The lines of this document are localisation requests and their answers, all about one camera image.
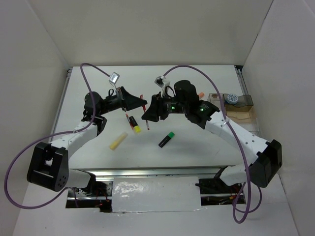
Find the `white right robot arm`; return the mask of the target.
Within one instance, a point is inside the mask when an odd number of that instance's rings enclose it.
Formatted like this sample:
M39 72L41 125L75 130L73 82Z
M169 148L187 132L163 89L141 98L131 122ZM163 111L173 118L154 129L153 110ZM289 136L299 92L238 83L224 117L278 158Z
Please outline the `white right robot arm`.
M215 175L215 188L227 192L232 185L252 182L260 188L268 186L282 166L282 145L260 138L227 117L217 106L199 99L196 88L188 80L174 85L174 96L166 92L170 82L160 76L155 79L161 91L151 98L151 104L142 116L143 120L158 122L169 114L184 114L200 128L217 135L245 155L244 162L221 168Z

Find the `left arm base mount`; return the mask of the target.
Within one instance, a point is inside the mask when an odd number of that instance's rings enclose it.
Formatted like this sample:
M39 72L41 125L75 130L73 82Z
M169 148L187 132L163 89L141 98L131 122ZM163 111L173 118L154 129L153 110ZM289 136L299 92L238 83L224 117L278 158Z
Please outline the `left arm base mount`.
M66 209L95 208L111 213L113 180L94 177L85 188L71 187L67 192Z

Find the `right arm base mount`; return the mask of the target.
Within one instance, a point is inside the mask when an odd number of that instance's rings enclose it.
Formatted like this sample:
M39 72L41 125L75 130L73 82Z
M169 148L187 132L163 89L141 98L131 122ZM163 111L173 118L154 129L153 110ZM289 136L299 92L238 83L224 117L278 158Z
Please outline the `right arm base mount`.
M195 184L200 191L202 206L231 205L240 192L241 183L231 186L225 184L219 177L226 167L195 167L198 182Z

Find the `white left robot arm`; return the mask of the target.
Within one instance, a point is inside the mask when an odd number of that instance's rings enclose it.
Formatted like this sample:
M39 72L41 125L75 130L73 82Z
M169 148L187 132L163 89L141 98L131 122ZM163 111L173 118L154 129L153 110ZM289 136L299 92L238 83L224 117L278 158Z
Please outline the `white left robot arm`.
M107 123L104 114L122 109L130 111L147 104L147 101L131 95L124 87L111 89L102 98L97 92L87 93L83 118L70 133L50 143L40 142L33 151L27 173L27 181L59 192L66 187L79 188L86 196L97 191L94 174L69 168L69 160L84 144L100 135Z

